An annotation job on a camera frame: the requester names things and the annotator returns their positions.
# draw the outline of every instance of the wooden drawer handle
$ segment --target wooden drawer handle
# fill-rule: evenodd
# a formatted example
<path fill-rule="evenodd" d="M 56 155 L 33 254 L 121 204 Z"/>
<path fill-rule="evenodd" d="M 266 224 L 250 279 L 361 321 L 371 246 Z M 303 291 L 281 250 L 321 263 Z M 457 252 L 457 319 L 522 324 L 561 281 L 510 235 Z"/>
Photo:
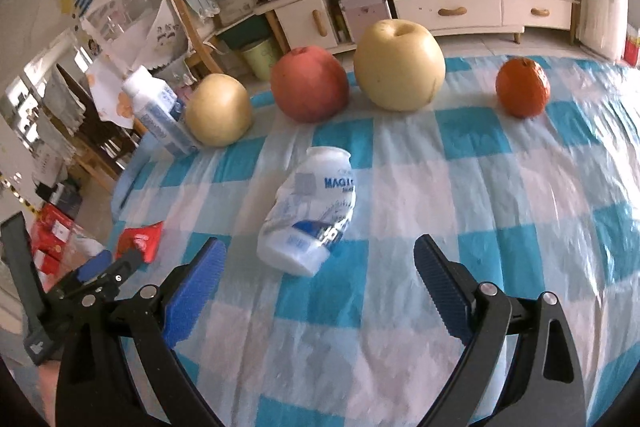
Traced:
<path fill-rule="evenodd" d="M 551 12 L 549 10 L 541 9 L 541 8 L 532 8 L 531 15 L 535 15 L 536 17 L 549 17 Z"/>
<path fill-rule="evenodd" d="M 320 10 L 314 10 L 314 21 L 316 22 L 316 28 L 318 28 L 318 33 L 320 33 L 321 37 L 326 37 L 329 32 L 326 30 L 326 26 L 324 25 L 324 21 L 322 20 L 322 14 Z"/>
<path fill-rule="evenodd" d="M 465 13 L 466 8 L 464 6 L 456 8 L 455 10 L 447 10 L 446 8 L 438 10 L 438 15 L 442 15 L 443 17 L 453 17 L 455 15 L 464 15 Z"/>

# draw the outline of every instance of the green bucket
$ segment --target green bucket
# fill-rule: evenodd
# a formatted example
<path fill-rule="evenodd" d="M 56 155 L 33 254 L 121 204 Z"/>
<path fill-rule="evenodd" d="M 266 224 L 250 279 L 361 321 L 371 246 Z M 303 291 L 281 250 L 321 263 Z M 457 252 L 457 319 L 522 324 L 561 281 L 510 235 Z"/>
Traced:
<path fill-rule="evenodd" d="M 273 37 L 263 41 L 252 42 L 242 48 L 240 52 L 255 76 L 265 82 L 269 82 L 271 68 L 282 57 L 280 48 Z"/>

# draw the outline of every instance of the red apple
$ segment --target red apple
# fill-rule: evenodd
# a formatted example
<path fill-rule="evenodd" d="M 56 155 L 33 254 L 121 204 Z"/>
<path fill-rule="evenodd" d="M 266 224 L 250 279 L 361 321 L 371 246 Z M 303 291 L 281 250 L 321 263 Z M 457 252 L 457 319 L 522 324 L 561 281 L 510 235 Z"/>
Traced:
<path fill-rule="evenodd" d="M 271 69 L 276 104 L 299 123 L 328 120 L 349 103 L 349 81 L 340 62 L 318 46 L 296 48 Z"/>

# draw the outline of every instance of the cardboard box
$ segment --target cardboard box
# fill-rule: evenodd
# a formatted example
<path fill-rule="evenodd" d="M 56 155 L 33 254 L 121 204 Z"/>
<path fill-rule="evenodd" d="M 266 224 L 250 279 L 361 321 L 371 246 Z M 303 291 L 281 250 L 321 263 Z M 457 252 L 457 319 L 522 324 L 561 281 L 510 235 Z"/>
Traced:
<path fill-rule="evenodd" d="M 625 54 L 622 58 L 629 66 L 638 66 L 638 55 L 640 55 L 640 30 L 633 26 L 626 27 Z"/>

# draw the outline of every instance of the apple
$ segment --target apple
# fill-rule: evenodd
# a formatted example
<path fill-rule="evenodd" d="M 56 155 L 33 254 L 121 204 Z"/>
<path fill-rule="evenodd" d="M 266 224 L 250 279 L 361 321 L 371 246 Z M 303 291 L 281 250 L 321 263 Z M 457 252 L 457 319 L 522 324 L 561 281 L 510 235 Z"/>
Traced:
<path fill-rule="evenodd" d="M 271 68 L 271 92 L 276 105 L 298 123 L 318 123 L 349 103 L 347 73 L 327 50 L 296 48 Z"/>
<path fill-rule="evenodd" d="M 415 111 L 433 100 L 446 73 L 440 46 L 427 28 L 392 19 L 364 33 L 353 57 L 360 89 L 376 105 Z"/>
<path fill-rule="evenodd" d="M 254 123 L 249 94 L 232 76 L 210 74 L 191 95 L 184 120 L 204 145 L 226 147 L 237 142 Z"/>

